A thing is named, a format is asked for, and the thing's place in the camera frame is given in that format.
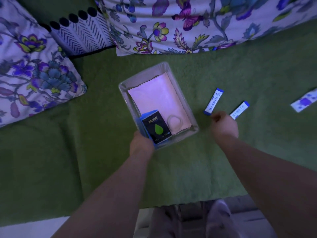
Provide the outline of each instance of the gray pants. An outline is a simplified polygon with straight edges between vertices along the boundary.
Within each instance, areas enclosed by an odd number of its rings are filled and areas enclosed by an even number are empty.
[[[245,238],[231,218],[231,212],[223,200],[216,200],[208,210],[203,232],[185,234],[182,228],[181,216],[177,206],[163,206],[153,211],[149,238]]]

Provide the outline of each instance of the pillow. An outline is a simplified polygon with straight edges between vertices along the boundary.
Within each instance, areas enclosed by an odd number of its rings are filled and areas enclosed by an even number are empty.
[[[16,0],[0,0],[0,127],[85,93],[49,32]]]
[[[234,46],[317,18],[315,0],[96,0],[117,55]]]

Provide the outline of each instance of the forearm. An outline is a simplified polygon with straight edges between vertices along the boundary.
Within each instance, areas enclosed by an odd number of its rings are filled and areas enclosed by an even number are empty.
[[[316,232],[316,172],[261,152],[234,137],[225,137],[219,145],[245,189],[281,237]]]
[[[133,237],[149,158],[130,156],[53,237]]]

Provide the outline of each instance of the left hand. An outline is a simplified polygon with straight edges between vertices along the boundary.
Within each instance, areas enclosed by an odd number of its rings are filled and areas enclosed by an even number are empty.
[[[130,144],[130,156],[139,152],[145,153],[150,158],[154,152],[154,145],[152,140],[143,137],[139,131],[135,131]]]

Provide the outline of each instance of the pink cloth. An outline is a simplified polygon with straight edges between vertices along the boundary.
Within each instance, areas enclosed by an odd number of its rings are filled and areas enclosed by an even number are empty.
[[[157,109],[173,135],[192,126],[166,73],[132,88],[128,92],[141,114]],[[168,123],[167,119],[170,115],[180,118],[183,124],[180,126],[180,120],[176,117],[170,118]]]

